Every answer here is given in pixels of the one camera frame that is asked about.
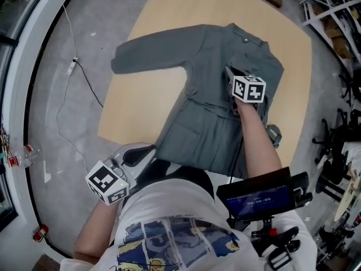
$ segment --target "black cable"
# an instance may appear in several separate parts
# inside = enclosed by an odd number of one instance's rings
[[[242,144],[243,144],[243,137],[241,138],[241,144],[240,144],[239,150],[237,152],[236,161],[235,161],[235,164],[233,166],[232,173],[231,173],[231,179],[230,179],[230,182],[228,184],[232,183],[234,173],[235,173],[235,169],[236,169],[236,165],[237,165],[237,161],[238,161],[238,157],[239,157],[239,154],[241,153]],[[228,220],[231,221],[232,220],[232,214],[231,214],[230,210],[228,210],[228,215],[229,215]]]
[[[91,85],[90,85],[90,83],[89,83],[89,80],[88,80],[88,78],[87,78],[86,75],[85,75],[85,72],[84,72],[83,67],[82,67],[82,66],[80,65],[80,63],[79,63],[78,61],[76,61],[75,59],[73,59],[73,62],[75,62],[76,64],[78,64],[78,65],[80,66],[81,70],[83,71],[83,74],[84,74],[84,77],[85,77],[85,79],[86,79],[86,82],[88,83],[88,86],[89,86],[91,92],[94,94],[96,101],[99,103],[99,105],[100,105],[102,108],[104,108],[103,105],[101,104],[101,102],[99,101],[98,97],[96,96],[95,92],[93,91],[93,89],[92,89],[92,87],[91,87]]]

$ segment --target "display screen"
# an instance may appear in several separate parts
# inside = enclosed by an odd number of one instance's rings
[[[286,207],[290,204],[287,186],[227,199],[228,206],[238,218]]]

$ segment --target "light wood tabletop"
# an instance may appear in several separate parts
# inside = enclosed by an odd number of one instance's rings
[[[282,140],[282,165],[291,163],[301,134],[311,81],[311,39],[263,0],[149,0],[129,40],[167,29],[198,24],[235,23],[267,41],[284,74],[269,111]],[[114,75],[98,135],[120,144],[154,143],[186,81],[183,68]]]

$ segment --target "plastic bottle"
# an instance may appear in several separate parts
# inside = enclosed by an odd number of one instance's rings
[[[13,156],[9,158],[9,165],[11,167],[27,168],[40,159],[41,150],[34,144],[28,144],[18,147],[12,154]]]

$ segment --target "power strip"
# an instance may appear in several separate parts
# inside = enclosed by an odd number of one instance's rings
[[[72,75],[73,70],[74,70],[75,65],[76,65],[76,62],[75,62],[75,61],[78,61],[78,57],[74,57],[74,58],[73,58],[70,66],[69,66],[69,68],[68,68],[68,71],[67,71],[67,74],[68,74],[68,75]]]

